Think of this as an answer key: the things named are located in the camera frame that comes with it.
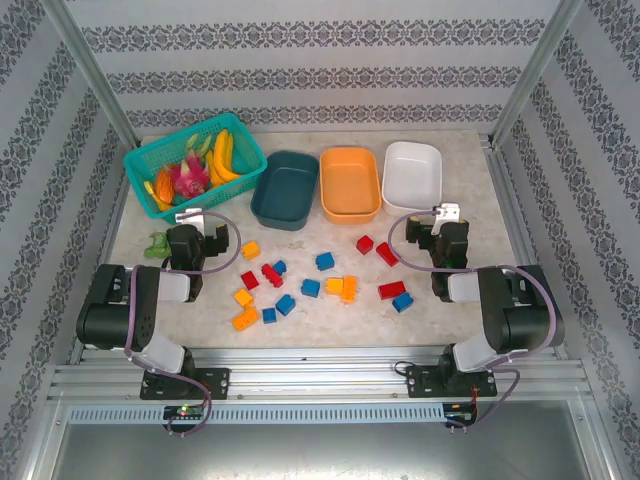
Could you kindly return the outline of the teal plastic basket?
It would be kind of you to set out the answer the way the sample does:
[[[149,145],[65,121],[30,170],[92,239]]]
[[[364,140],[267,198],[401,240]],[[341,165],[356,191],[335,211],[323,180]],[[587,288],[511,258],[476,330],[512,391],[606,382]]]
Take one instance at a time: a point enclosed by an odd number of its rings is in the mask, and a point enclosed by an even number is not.
[[[197,134],[202,137],[215,137],[224,129],[233,137],[232,167],[241,176],[163,212],[147,192],[144,183],[154,180],[162,167],[182,160],[186,154],[185,145],[191,136]],[[187,208],[207,210],[253,189],[267,167],[267,160],[246,126],[234,114],[224,113],[127,153],[124,166],[131,187],[145,213],[152,219],[162,219],[173,224],[175,215]]]

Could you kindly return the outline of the yellow toy banana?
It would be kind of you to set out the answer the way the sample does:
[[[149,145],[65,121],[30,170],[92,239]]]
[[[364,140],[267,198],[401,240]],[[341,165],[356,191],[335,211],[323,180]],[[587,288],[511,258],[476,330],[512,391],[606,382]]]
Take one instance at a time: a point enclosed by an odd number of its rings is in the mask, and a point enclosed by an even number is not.
[[[210,176],[210,183],[213,188],[218,188],[224,184],[224,180],[219,176],[214,161],[214,152],[209,150],[205,155],[206,168]]]
[[[233,137],[227,129],[224,129],[218,134],[213,151],[214,170],[224,183],[240,178],[240,175],[232,170],[232,153]]]

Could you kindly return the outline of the orange toy fruit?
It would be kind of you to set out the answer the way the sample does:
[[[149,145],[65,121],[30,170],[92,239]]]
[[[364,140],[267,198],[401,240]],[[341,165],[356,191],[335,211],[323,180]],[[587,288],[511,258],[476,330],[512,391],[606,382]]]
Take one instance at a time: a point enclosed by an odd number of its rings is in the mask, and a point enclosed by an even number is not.
[[[173,180],[168,170],[160,170],[154,179],[154,192],[159,200],[171,204],[174,199]]]

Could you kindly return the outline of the orange plastic container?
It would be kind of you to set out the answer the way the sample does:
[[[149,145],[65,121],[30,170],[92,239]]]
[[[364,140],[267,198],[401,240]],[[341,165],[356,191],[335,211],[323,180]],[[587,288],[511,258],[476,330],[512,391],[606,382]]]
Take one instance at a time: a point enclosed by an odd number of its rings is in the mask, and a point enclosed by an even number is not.
[[[337,225],[371,222],[382,204],[374,154],[363,147],[332,147],[320,156],[320,195],[327,220]]]

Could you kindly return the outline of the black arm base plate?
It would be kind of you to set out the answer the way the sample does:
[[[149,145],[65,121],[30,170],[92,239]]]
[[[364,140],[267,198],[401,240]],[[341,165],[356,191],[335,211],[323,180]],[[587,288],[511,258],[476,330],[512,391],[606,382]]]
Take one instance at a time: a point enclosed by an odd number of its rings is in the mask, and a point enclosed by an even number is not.
[[[495,378],[481,371],[445,373],[438,366],[409,366],[406,368],[410,398],[462,398],[476,393],[481,398],[497,395]]]
[[[197,368],[194,381],[206,387],[213,400],[226,400],[230,370]],[[196,385],[145,371],[140,388],[141,400],[203,400],[204,392]]]

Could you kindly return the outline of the grey metal panel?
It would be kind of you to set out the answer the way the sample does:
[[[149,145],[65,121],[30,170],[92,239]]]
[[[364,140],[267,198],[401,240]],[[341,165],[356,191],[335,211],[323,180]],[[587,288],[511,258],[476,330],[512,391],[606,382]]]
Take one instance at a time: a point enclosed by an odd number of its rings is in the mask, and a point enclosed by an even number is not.
[[[81,424],[60,408],[29,480],[612,480],[579,407],[520,402],[467,433],[435,423]]]

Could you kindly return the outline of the dark teal plastic container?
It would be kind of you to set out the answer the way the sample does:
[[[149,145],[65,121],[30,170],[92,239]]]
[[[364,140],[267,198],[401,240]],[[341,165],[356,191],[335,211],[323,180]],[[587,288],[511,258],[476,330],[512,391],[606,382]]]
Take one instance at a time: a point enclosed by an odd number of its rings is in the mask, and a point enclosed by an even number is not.
[[[267,157],[251,200],[251,211],[267,228],[298,231],[314,201],[319,162],[309,154],[276,151]]]

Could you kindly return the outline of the aluminium frame post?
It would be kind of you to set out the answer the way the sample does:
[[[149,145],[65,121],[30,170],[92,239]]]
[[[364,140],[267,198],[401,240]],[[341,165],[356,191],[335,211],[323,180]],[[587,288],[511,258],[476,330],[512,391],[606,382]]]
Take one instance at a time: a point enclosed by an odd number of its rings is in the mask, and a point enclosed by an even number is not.
[[[494,129],[482,138],[484,149],[495,150],[504,143],[582,3],[583,0],[559,0]]]
[[[80,27],[74,20],[66,1],[40,0],[40,2],[47,17],[53,23],[85,80],[93,90],[120,140],[129,150],[139,147],[140,139]]]

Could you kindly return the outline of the white plastic container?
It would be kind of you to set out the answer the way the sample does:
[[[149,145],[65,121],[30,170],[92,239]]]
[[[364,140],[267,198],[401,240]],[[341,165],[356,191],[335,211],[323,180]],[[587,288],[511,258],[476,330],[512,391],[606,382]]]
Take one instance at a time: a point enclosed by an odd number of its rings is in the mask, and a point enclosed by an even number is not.
[[[443,159],[432,145],[396,141],[385,152],[382,201],[384,211],[402,216],[431,210],[442,200]]]

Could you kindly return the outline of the small yellow toy fruit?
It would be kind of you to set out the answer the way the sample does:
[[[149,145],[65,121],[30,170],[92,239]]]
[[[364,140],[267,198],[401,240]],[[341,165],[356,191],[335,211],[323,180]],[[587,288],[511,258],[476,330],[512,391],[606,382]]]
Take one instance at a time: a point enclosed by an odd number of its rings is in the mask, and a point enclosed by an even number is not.
[[[151,183],[149,181],[145,181],[144,182],[144,187],[146,192],[151,196],[151,198],[154,200],[155,204],[157,205],[158,209],[161,212],[165,212],[167,210],[170,210],[172,208],[172,205],[162,201],[157,194],[154,191],[153,186],[151,185]]]

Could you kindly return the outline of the green snack packet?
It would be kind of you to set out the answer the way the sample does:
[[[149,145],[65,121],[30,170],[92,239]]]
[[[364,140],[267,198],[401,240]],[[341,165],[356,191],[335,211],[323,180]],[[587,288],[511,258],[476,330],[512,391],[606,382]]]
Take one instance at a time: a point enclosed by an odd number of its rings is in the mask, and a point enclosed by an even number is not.
[[[171,256],[171,249],[165,232],[154,232],[149,236],[151,244],[145,248],[144,257],[148,259],[166,259]]]

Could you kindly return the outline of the pink toy dragon fruit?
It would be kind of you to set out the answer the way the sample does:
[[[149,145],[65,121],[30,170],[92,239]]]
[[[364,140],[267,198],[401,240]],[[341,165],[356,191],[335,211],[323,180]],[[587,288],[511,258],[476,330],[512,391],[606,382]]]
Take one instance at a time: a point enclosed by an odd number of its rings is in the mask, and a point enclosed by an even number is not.
[[[176,195],[190,200],[204,194],[210,183],[208,168],[195,153],[189,153],[179,164],[167,166]]]

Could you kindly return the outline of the aluminium mounting rail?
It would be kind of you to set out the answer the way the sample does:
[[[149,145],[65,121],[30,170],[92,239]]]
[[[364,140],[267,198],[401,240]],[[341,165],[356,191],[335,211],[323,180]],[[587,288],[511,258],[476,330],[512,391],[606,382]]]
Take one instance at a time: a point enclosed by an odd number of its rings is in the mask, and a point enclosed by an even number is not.
[[[400,361],[436,363],[440,347],[216,348],[194,349],[197,365],[230,370],[231,403],[385,402],[406,399],[397,374]],[[517,401],[589,398],[592,388],[581,361],[548,349],[513,362],[521,373]],[[49,401],[68,404],[134,403],[143,372],[119,352],[85,350],[77,364],[53,371]]]

